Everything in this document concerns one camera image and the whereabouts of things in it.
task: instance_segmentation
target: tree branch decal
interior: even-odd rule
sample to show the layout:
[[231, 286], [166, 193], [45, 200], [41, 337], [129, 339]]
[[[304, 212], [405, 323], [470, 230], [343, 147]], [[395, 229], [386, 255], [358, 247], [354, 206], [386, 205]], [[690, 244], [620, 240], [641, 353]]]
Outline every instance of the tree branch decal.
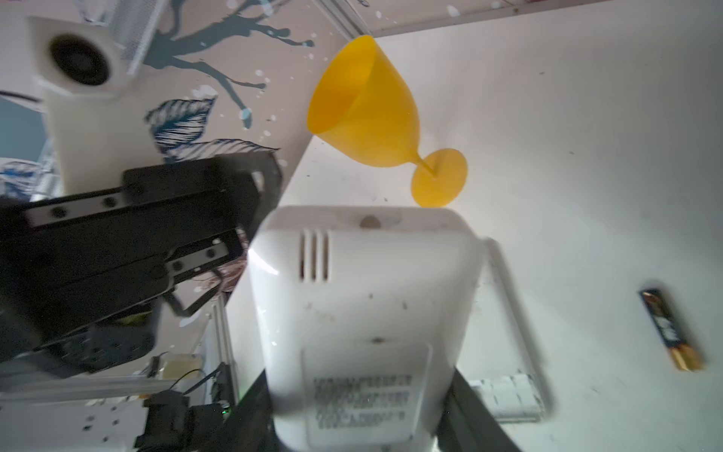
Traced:
[[[144, 64], [156, 69], [163, 69], [169, 66], [179, 69], [193, 69], [212, 77], [228, 95], [231, 96], [231, 100], [239, 106], [242, 112], [241, 119], [244, 122], [244, 126], [250, 128], [252, 124], [251, 111], [241, 100], [232, 84], [262, 90], [266, 88], [265, 83], [240, 82], [230, 78], [228, 75], [204, 61], [186, 61], [178, 57], [213, 47], [231, 36], [244, 36], [248, 38], [253, 32], [262, 33], [269, 38], [279, 40], [289, 46], [314, 47], [314, 41], [305, 40], [299, 42], [289, 39], [288, 37], [291, 35], [291, 31], [288, 28], [274, 28], [261, 23], [290, 0], [245, 0], [221, 21], [214, 22], [206, 28], [190, 35], [179, 37], [181, 11], [186, 1], [187, 0], [171, 0], [170, 8], [173, 15], [173, 25], [167, 33], [156, 30]], [[244, 11], [253, 6], [261, 6], [264, 14], [256, 17], [245, 17], [242, 15]]]

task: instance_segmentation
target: screw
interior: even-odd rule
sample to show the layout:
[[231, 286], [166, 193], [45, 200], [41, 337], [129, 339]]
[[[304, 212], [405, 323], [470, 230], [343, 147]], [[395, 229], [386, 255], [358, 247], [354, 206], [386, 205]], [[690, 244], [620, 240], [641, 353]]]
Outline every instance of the screw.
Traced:
[[118, 201], [116, 201], [116, 198], [112, 196], [108, 196], [106, 199], [103, 200], [103, 205], [105, 205], [107, 208], [114, 208], [118, 204]]
[[153, 279], [161, 279], [166, 276], [166, 269], [162, 265], [154, 265], [150, 268], [149, 274]]
[[54, 207], [50, 210], [50, 214], [55, 218], [64, 218], [66, 215], [68, 215], [68, 211], [65, 209], [65, 207], [61, 207], [60, 205], [57, 207]]

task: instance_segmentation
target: black metal bracket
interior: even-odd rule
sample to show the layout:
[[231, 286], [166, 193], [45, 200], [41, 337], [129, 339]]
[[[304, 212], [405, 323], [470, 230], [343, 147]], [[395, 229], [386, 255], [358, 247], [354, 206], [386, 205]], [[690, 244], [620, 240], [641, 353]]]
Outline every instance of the black metal bracket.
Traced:
[[192, 315], [218, 287], [186, 309], [173, 288], [241, 257], [236, 229], [253, 238], [281, 180], [273, 154], [240, 153], [131, 169], [116, 189], [0, 203], [0, 336], [26, 332], [0, 345], [0, 362], [158, 297]]

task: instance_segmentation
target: white plastic casing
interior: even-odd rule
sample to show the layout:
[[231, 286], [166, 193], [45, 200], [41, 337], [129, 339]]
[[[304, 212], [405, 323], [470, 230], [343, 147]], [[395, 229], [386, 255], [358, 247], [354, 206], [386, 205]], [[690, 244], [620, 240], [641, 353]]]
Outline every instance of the white plastic casing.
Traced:
[[[145, 104], [134, 90], [121, 49], [104, 27], [29, 17], [30, 52], [65, 195], [121, 185], [123, 171], [161, 165], [163, 158], [144, 124]], [[89, 86], [67, 77], [50, 45], [60, 35], [93, 44], [106, 58], [109, 79]]]
[[430, 450], [481, 266], [451, 210], [272, 212], [249, 271], [281, 442]]

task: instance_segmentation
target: electronic component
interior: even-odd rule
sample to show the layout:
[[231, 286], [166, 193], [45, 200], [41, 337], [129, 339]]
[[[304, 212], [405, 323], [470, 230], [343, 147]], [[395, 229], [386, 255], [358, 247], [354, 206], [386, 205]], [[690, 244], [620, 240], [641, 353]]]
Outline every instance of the electronic component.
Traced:
[[640, 296], [675, 366], [680, 370], [702, 370], [701, 356], [688, 344], [679, 326], [675, 324], [662, 292], [659, 289], [646, 289], [640, 292]]

